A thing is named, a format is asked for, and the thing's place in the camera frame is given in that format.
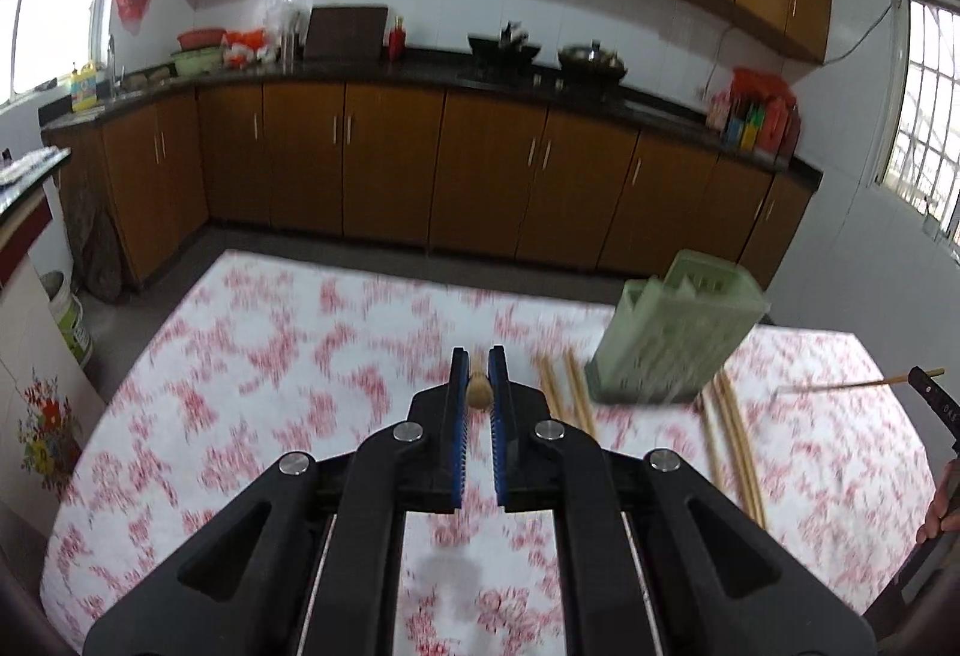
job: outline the red bottle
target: red bottle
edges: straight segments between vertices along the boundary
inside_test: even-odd
[[[387,58],[390,62],[399,60],[407,46],[407,32],[403,29],[403,17],[397,17],[397,24],[387,36]]]

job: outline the red bowl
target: red bowl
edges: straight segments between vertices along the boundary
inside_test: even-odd
[[[181,50],[190,52],[194,49],[219,47],[226,34],[227,31],[223,28],[200,28],[195,31],[186,31],[185,34],[176,36],[176,40],[181,44]]]

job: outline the table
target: table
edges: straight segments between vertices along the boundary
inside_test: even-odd
[[[416,391],[448,377],[453,346],[503,344],[511,378],[533,385],[534,356],[546,354],[565,383],[563,350],[589,359],[612,312],[225,253],[80,458],[49,544],[47,615],[79,648],[99,615],[281,453],[347,453],[402,420]],[[770,532],[862,612],[904,560],[933,491],[916,432],[888,388],[772,399],[778,384],[879,376],[848,334],[757,327],[727,372]],[[599,408],[596,421],[607,448],[674,448],[707,474],[689,408]],[[469,429],[463,509],[407,520],[395,653],[563,654],[551,517],[497,509],[487,416],[472,413]]]

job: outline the countertop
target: countertop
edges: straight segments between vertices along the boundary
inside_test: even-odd
[[[62,130],[66,127],[104,122],[136,106],[164,98],[185,87],[206,87],[218,84],[243,84],[261,82],[371,82],[387,84],[410,84],[416,86],[443,87],[451,90],[473,90],[497,96],[514,98],[525,103],[544,103],[549,106],[597,117],[608,122],[637,128],[651,128],[685,142],[703,146],[718,154],[730,156],[737,161],[753,165],[771,173],[789,173],[796,181],[816,191],[822,173],[805,161],[794,158],[789,166],[774,165],[760,155],[731,149],[720,143],[716,131],[704,125],[706,118],[693,109],[645,93],[626,85],[618,85],[605,95],[582,92],[569,87],[556,87],[560,71],[546,66],[534,66],[531,71],[516,79],[484,79],[478,74],[472,56],[466,53],[440,52],[439,50],[408,50],[400,63],[386,61],[299,61],[289,66],[267,65],[243,71],[221,71],[200,77],[166,79],[144,90],[126,93],[113,101],[99,104],[88,111],[62,113],[48,111],[53,115],[44,122],[41,111],[41,131]],[[69,112],[69,98],[60,106]]]

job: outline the black countertop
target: black countertop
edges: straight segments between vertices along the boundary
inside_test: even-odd
[[[69,149],[53,149],[49,156],[40,160],[34,167],[13,184],[0,189],[0,226],[7,224],[22,202],[25,202],[56,169],[70,159]]]
[[[440,50],[411,49],[400,63],[371,60],[300,61],[287,67],[268,65],[186,79],[167,79],[145,90],[128,93],[76,114],[69,113],[70,103],[66,98],[40,111],[41,131],[104,122],[185,87],[261,82],[371,82],[491,93],[522,103],[543,103],[628,127],[651,128],[771,173],[789,173],[813,191],[819,188],[823,176],[819,170],[798,158],[792,159],[789,166],[776,166],[760,155],[723,146],[716,131],[704,125],[706,117],[702,113],[626,85],[618,85],[603,95],[584,92],[581,88],[558,86],[558,82],[562,82],[559,69],[546,66],[533,66],[529,72],[515,79],[483,77],[478,73],[471,55]]]

